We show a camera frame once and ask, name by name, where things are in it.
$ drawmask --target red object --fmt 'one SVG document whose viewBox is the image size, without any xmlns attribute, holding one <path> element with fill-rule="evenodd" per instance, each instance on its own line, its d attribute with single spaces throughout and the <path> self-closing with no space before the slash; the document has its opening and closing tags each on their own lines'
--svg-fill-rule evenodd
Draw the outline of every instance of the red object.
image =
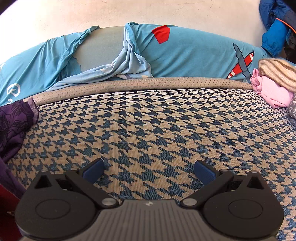
<svg viewBox="0 0 296 241">
<path fill-rule="evenodd" d="M 244 58 L 244 62 L 246 63 L 246 66 L 248 67 L 250 65 L 250 63 L 252 63 L 253 61 L 253 57 L 254 57 L 254 51 L 249 53 L 245 58 Z M 229 75 L 227 76 L 227 79 L 230 79 L 231 77 L 239 74 L 242 72 L 241 67 L 239 66 L 239 63 L 237 63 L 235 65 L 235 67 L 233 68 L 233 70 L 229 73 Z"/>
<path fill-rule="evenodd" d="M 170 35 L 170 28 L 166 25 L 157 27 L 152 30 L 155 38 L 157 39 L 159 44 L 162 44 L 165 41 L 168 41 L 168 37 Z"/>
<path fill-rule="evenodd" d="M 20 200 L 0 185 L 0 240 L 17 241 L 22 235 L 15 223 L 14 216 L 7 212 L 14 212 Z"/>
</svg>

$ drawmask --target houndstooth fabric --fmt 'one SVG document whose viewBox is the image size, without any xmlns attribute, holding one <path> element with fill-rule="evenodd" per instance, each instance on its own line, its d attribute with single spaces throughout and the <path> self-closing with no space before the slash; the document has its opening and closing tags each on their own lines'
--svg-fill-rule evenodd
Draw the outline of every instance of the houndstooth fabric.
<svg viewBox="0 0 296 241">
<path fill-rule="evenodd" d="M 286 109 L 251 90 L 97 94 L 39 107 L 39 123 L 8 163 L 28 187 L 44 167 L 63 173 L 101 157 L 96 185 L 118 199 L 181 200 L 202 187 L 196 160 L 258 170 L 284 209 L 279 240 L 296 239 L 296 131 Z"/>
</svg>

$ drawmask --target white wall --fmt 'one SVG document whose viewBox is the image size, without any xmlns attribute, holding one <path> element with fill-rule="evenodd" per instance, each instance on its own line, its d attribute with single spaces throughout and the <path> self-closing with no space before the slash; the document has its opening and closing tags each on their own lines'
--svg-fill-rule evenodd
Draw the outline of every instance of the white wall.
<svg viewBox="0 0 296 241">
<path fill-rule="evenodd" d="M 195 28 L 261 46 L 260 0 L 18 0 L 0 16 L 0 63 L 49 38 L 126 22 Z"/>
</svg>

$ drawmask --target purple floral fabric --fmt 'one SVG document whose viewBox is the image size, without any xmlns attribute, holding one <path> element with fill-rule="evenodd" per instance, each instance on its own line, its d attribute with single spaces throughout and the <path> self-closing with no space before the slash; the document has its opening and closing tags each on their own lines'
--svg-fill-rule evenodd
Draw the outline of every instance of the purple floral fabric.
<svg viewBox="0 0 296 241">
<path fill-rule="evenodd" d="M 21 198 L 25 188 L 17 181 L 6 163 L 20 149 L 26 130 L 37 123 L 38 109 L 32 99 L 0 107 L 0 185 Z"/>
</svg>

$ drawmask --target dotted fabric trim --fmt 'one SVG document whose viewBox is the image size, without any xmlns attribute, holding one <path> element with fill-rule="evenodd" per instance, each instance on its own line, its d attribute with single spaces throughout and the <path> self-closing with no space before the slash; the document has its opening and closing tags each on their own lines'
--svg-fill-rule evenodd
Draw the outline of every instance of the dotted fabric trim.
<svg viewBox="0 0 296 241">
<path fill-rule="evenodd" d="M 233 88 L 252 89 L 252 85 L 235 80 L 201 77 L 164 77 L 131 80 L 103 81 L 93 84 L 81 84 L 63 88 L 56 91 L 46 91 L 31 96 L 36 105 L 49 104 L 75 97 L 102 93 L 114 93 L 136 90 L 162 90 L 162 89 L 199 89 L 199 88 Z"/>
</svg>

